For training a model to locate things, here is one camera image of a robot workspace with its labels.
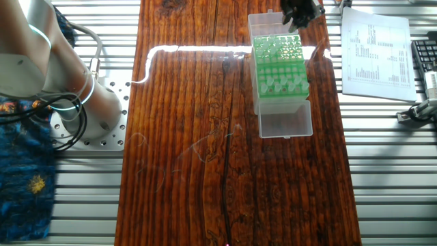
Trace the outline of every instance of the fabric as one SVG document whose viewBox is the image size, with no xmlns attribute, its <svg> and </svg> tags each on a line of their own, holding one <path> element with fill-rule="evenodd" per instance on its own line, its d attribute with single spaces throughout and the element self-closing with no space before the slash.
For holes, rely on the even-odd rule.
<svg viewBox="0 0 437 246">
<path fill-rule="evenodd" d="M 74 31 L 56 10 L 67 41 Z M 0 97 L 0 114 L 37 107 L 39 101 Z M 48 235 L 55 197 L 55 157 L 50 138 L 51 109 L 15 124 L 0 126 L 0 243 Z M 11 118 L 0 118 L 0 122 Z"/>
</svg>

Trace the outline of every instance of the wooden table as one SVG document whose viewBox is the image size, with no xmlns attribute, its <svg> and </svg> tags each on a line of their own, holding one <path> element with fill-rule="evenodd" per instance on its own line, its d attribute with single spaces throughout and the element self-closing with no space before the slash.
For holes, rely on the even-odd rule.
<svg viewBox="0 0 437 246">
<path fill-rule="evenodd" d="M 250 45 L 248 14 L 270 8 L 141 1 L 133 79 L 156 46 Z M 312 137 L 259 138 L 249 55 L 154 54 L 132 85 L 115 245 L 361 245 L 325 18 L 300 35 Z"/>
</svg>

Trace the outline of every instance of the pipette tip box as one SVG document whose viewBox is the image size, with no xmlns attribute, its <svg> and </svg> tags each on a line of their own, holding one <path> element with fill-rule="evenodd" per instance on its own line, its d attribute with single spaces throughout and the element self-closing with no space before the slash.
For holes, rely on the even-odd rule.
<svg viewBox="0 0 437 246">
<path fill-rule="evenodd" d="M 311 103 L 302 44 L 282 13 L 249 15 L 254 112 L 261 138 L 311 136 Z"/>
</svg>

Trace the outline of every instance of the paper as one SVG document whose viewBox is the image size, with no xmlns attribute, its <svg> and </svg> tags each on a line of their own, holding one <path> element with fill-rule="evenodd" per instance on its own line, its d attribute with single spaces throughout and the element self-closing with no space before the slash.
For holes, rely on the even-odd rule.
<svg viewBox="0 0 437 246">
<path fill-rule="evenodd" d="M 407 18 L 344 8 L 341 26 L 343 93 L 417 99 Z"/>
</svg>

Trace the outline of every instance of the cable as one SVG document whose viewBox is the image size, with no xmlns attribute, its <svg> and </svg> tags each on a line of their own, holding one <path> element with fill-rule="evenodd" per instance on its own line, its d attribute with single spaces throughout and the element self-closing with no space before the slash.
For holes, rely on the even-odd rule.
<svg viewBox="0 0 437 246">
<path fill-rule="evenodd" d="M 47 101 L 46 103 L 43 103 L 43 104 L 41 104 L 41 105 L 39 105 L 39 106 L 37 106 L 37 107 L 35 107 L 35 108 L 28 109 L 28 110 L 26 110 L 26 111 L 21 111 L 21 112 L 17 112 L 17 113 L 5 113 L 5 114 L 0 114 L 0 118 L 14 117 L 14 116 L 22 116 L 22 115 L 23 115 L 23 117 L 21 117 L 21 118 L 19 118 L 19 119 L 25 119 L 25 118 L 28 118 L 28 117 L 30 117 L 30 116 L 36 114 L 38 111 L 44 109 L 45 107 L 49 106 L 50 104 L 55 103 L 55 102 L 57 102 L 57 101 L 59 101 L 59 100 L 63 100 L 63 99 L 68 100 L 69 97 L 68 97 L 67 95 L 59 96 L 59 97 L 57 97 L 57 98 L 55 98 L 55 99 L 52 99 L 52 100 L 50 100 L 50 101 Z M 20 120 L 4 121 L 4 122 L 0 122 L 0 125 L 11 124 L 11 123 L 15 123 L 15 122 L 18 122 L 18 121 L 20 121 Z"/>
<path fill-rule="evenodd" d="M 72 103 L 74 105 L 74 108 L 76 108 L 76 110 L 79 112 L 79 106 L 77 105 L 77 101 L 72 101 Z M 65 150 L 71 148 L 74 144 L 76 144 L 81 139 L 81 137 L 85 133 L 86 128 L 87 128 L 87 115 L 86 115 L 85 110 L 82 110 L 79 114 L 80 114 L 80 117 L 79 117 L 78 131 L 76 131 L 73 134 L 73 138 L 68 140 L 67 143 L 56 147 L 55 150 L 57 152 L 62 152 L 62 151 L 65 151 Z"/>
<path fill-rule="evenodd" d="M 102 48 L 103 48 L 103 43 L 102 43 L 102 40 L 99 38 L 99 36 L 95 32 L 91 31 L 90 29 L 88 29 L 82 25 L 78 25 L 78 24 L 71 23 L 71 22 L 70 22 L 70 24 L 74 29 L 76 29 L 78 31 L 82 31 L 83 33 L 90 35 L 97 42 L 97 51 L 96 51 L 96 54 L 94 55 L 94 58 L 98 59 L 100 57 L 100 53 L 102 52 Z"/>
<path fill-rule="evenodd" d="M 50 93 L 50 92 L 45 92 L 46 94 L 43 94 L 43 95 L 40 95 L 40 96 L 37 95 L 37 96 L 38 96 L 39 99 L 41 99 L 41 100 L 43 100 L 43 101 L 46 101 L 46 100 L 44 100 L 44 99 L 42 98 L 42 96 L 63 96 L 63 95 L 72 95 L 72 96 L 76 97 L 76 100 L 79 100 L 79 102 L 81 102 L 81 99 L 79 98 L 79 96 L 82 95 L 83 91 L 84 91 L 85 88 L 87 87 L 87 84 L 88 84 L 89 78 L 91 77 L 91 73 L 88 72 L 87 74 L 85 74 L 85 76 L 86 76 L 86 80 L 85 80 L 85 82 L 84 82 L 84 84 L 83 84 L 83 87 L 82 87 L 82 88 L 77 92 L 77 94 L 72 93 L 72 92 L 65 92 L 65 93 Z M 65 121 L 65 122 L 72 122 L 72 121 L 74 121 L 74 120 L 76 120 L 76 119 L 78 118 L 80 112 L 82 111 L 82 107 L 83 107 L 83 103 L 81 102 L 81 103 L 80 103 L 80 109 L 79 109 L 79 112 L 78 112 L 77 115 L 74 116 L 71 120 L 66 120 L 66 119 L 62 118 L 62 116 L 61 116 L 60 114 L 59 114 L 59 117 L 60 117 L 63 121 Z"/>
<path fill-rule="evenodd" d="M 82 109 L 80 111 L 81 102 L 80 102 L 80 100 L 75 98 L 73 95 L 58 96 L 52 100 L 47 101 L 46 103 L 38 105 L 36 108 L 29 109 L 26 111 L 21 111 L 21 112 L 17 112 L 17 113 L 1 114 L 0 118 L 15 117 L 15 116 L 19 116 L 19 117 L 16 119 L 13 119 L 13 120 L 0 121 L 0 125 L 12 124 L 15 122 L 20 122 L 22 120 L 26 120 L 26 119 L 30 118 L 31 116 L 35 115 L 40 110 L 49 106 L 50 104 L 57 102 L 58 100 L 70 100 L 71 103 L 74 105 L 74 108 L 78 111 L 78 115 L 79 115 L 78 131 L 73 134 L 73 138 L 68 140 L 67 143 L 55 148 L 55 150 L 58 152 L 65 151 L 65 150 L 71 148 L 74 144 L 76 144 L 81 139 L 81 137 L 84 135 L 84 133 L 86 131 L 87 123 L 88 123 L 87 114 L 85 112 L 85 109 Z"/>
<path fill-rule="evenodd" d="M 410 108 L 409 108 L 409 110 L 407 111 L 408 112 L 408 116 L 410 116 L 410 119 L 411 120 L 414 120 L 415 122 L 427 122 L 427 121 L 430 121 L 430 123 L 434 123 L 434 121 L 432 120 L 432 117 L 433 116 L 428 116 L 427 118 L 418 118 L 418 117 L 416 117 L 416 115 L 414 114 L 414 109 L 413 109 L 413 107 L 415 107 L 415 106 L 419 106 L 420 105 L 420 103 L 417 103 L 417 104 L 415 104 L 415 105 L 413 105 L 413 106 L 411 106 Z"/>
</svg>

